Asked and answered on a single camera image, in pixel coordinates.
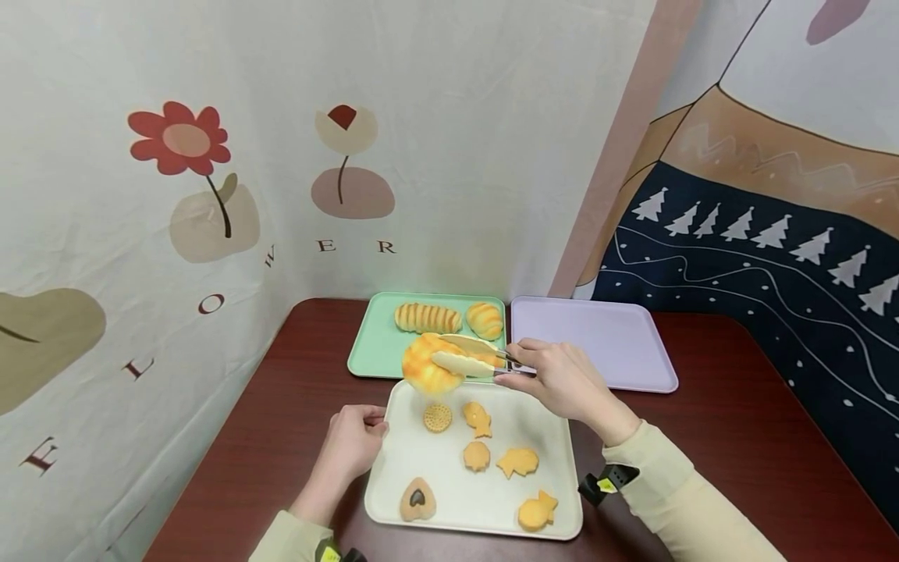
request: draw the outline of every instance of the tray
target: tray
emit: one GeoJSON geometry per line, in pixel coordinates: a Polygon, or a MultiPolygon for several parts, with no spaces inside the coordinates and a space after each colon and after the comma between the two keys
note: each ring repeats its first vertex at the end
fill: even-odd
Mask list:
{"type": "Polygon", "coordinates": [[[517,297],[512,340],[523,337],[583,348],[609,388],[667,394],[678,387],[653,318],[639,305],[517,297]]]}
{"type": "Polygon", "coordinates": [[[495,385],[466,382],[444,399],[453,421],[443,433],[424,428],[426,398],[401,381],[390,392],[390,431],[375,460],[365,490],[365,511],[375,522],[471,531],[489,534],[569,540],[583,524],[581,497],[568,422],[521,392],[495,385]],[[490,449],[490,467],[474,473],[465,468],[462,450],[473,441],[462,406],[479,402],[493,417],[494,437],[480,439],[490,449]],[[530,447],[539,456],[537,472],[507,480],[496,467],[510,447],[530,447]],[[399,515],[403,492],[415,477],[430,485],[437,513],[427,521],[404,522],[399,515]],[[518,525],[518,508],[543,489],[558,499],[555,522],[542,531],[526,532],[518,525]]]}
{"type": "MultiPolygon", "coordinates": [[[[477,297],[467,295],[431,295],[424,293],[380,292],[369,301],[365,317],[356,334],[356,342],[352,345],[350,357],[346,361],[347,369],[357,377],[374,377],[380,379],[401,379],[403,371],[401,363],[403,352],[418,337],[414,332],[403,332],[394,323],[394,310],[404,302],[420,302],[427,305],[440,305],[453,308],[462,315],[460,334],[476,335],[465,321],[465,312],[476,302],[489,302],[503,312],[503,333],[492,343],[503,349],[506,341],[505,305],[494,297],[477,297]]],[[[482,382],[486,379],[472,379],[482,382]]]]}

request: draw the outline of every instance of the croissant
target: croissant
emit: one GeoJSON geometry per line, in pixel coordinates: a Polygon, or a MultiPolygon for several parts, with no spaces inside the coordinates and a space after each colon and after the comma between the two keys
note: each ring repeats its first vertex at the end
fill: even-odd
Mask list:
{"type": "Polygon", "coordinates": [[[468,307],[465,319],[471,331],[484,340],[495,340],[503,333],[503,315],[488,302],[476,302],[468,307]]]}
{"type": "Polygon", "coordinates": [[[404,332],[455,334],[462,329],[462,315],[451,308],[406,302],[394,311],[396,327],[404,332]]]}

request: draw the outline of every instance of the wooden table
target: wooden table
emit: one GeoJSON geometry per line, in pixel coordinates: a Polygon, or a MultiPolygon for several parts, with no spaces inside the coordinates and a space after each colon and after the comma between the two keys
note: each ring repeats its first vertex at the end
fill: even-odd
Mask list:
{"type": "MultiPolygon", "coordinates": [[[[367,303],[297,305],[156,538],[150,562],[245,561],[299,492],[331,414],[386,404],[394,380],[357,379],[346,358],[367,303]]],[[[793,562],[897,560],[899,540],[741,326],[725,317],[653,314],[681,380],[672,395],[621,393],[793,562]]],[[[579,476],[599,473],[601,443],[572,423],[579,476]]],[[[378,525],[364,481],[334,519],[344,549],[369,562],[666,560],[620,497],[584,504],[574,540],[514,539],[378,525]]]]}

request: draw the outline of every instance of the flower stem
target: flower stem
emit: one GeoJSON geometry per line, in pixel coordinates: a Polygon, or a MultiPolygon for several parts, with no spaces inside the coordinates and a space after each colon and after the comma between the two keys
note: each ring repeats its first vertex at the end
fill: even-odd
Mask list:
{"type": "Polygon", "coordinates": [[[346,155],[343,164],[340,165],[340,172],[337,173],[337,199],[343,205],[343,169],[346,167],[346,161],[350,159],[350,155],[346,155]]]}
{"type": "Polygon", "coordinates": [[[0,334],[6,334],[6,335],[9,335],[9,336],[11,336],[11,337],[14,337],[14,338],[17,339],[17,340],[22,340],[23,342],[28,342],[28,343],[40,343],[40,342],[37,341],[37,340],[32,340],[30,337],[27,337],[27,336],[25,336],[25,335],[21,335],[21,334],[19,334],[18,332],[14,332],[13,330],[10,330],[9,328],[4,328],[4,327],[2,327],[2,326],[0,326],[0,334]]]}
{"type": "Polygon", "coordinates": [[[222,198],[218,195],[218,190],[216,189],[216,184],[212,182],[212,178],[206,176],[206,181],[209,182],[209,187],[212,188],[212,193],[216,196],[216,201],[218,201],[218,207],[222,209],[222,217],[225,218],[225,238],[231,237],[231,218],[227,215],[227,210],[225,209],[225,202],[222,201],[222,198]]]}

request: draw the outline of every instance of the red flower drawing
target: red flower drawing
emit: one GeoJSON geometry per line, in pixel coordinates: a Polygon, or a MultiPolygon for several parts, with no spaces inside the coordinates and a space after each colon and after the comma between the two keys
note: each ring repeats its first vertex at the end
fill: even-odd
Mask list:
{"type": "Polygon", "coordinates": [[[128,116],[134,132],[146,137],[131,145],[131,155],[137,160],[156,160],[160,174],[177,175],[190,168],[206,178],[215,193],[225,222],[225,238],[231,237],[231,219],[225,209],[230,193],[223,200],[212,182],[212,163],[231,160],[225,148],[227,131],[219,127],[218,112],[206,107],[194,117],[193,112],[178,102],[166,102],[163,114],[134,112],[128,116]]]}

